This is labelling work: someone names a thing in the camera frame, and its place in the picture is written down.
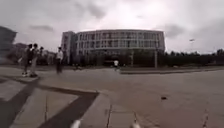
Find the road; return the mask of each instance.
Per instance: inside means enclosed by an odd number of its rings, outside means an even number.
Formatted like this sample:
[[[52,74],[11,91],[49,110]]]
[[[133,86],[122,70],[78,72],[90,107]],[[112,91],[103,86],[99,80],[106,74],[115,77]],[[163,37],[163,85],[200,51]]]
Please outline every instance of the road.
[[[18,69],[0,68],[2,76]],[[162,128],[223,128],[224,71],[120,75],[112,69],[39,72],[42,86],[97,91]]]

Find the sky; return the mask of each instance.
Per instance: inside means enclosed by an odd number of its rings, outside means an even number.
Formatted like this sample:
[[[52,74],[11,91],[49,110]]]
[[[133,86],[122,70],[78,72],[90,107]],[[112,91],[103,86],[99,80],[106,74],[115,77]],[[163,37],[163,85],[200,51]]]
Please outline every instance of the sky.
[[[223,0],[0,0],[15,42],[51,51],[65,31],[152,29],[165,32],[168,52],[211,53],[224,48],[223,14]]]

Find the pavement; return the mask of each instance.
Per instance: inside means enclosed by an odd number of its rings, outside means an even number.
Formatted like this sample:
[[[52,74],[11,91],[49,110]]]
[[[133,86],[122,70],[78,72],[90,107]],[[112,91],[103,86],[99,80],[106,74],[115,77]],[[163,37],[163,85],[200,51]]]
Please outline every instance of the pavement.
[[[223,128],[224,71],[121,75],[112,69],[39,71],[0,67],[1,128]]]

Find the roof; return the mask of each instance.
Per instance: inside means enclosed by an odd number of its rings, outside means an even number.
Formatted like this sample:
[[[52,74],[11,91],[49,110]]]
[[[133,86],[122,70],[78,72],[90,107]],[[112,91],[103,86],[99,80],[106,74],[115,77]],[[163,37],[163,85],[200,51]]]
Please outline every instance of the roof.
[[[142,31],[142,32],[163,32],[158,30],[147,30],[147,29],[99,29],[99,30],[90,30],[90,31],[81,31],[77,32],[76,34],[80,33],[91,33],[91,32],[100,32],[100,31]]]

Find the person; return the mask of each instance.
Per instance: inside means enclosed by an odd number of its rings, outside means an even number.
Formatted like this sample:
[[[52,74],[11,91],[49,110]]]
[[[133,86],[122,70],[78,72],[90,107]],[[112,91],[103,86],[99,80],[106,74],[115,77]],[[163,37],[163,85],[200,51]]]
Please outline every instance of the person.
[[[39,65],[44,65],[44,55],[43,55],[43,52],[44,52],[44,48],[40,47],[40,51],[39,51],[38,58],[37,58],[37,64],[39,64]]]
[[[62,60],[63,60],[63,52],[61,50],[61,47],[59,47],[56,55],[56,71],[58,74],[62,72]]]
[[[37,65],[37,58],[38,58],[38,45],[33,45],[32,50],[32,64],[31,64],[31,70],[30,70],[30,77],[37,77],[36,74],[36,65]]]
[[[118,65],[119,65],[119,61],[118,60],[114,60],[115,71],[118,69]]]
[[[30,66],[30,61],[32,60],[32,53],[31,53],[31,49],[32,49],[32,44],[27,45],[27,48],[25,49],[23,55],[22,55],[22,64],[24,66],[23,68],[23,72],[22,72],[22,76],[23,77],[27,77],[28,76],[28,67]]]

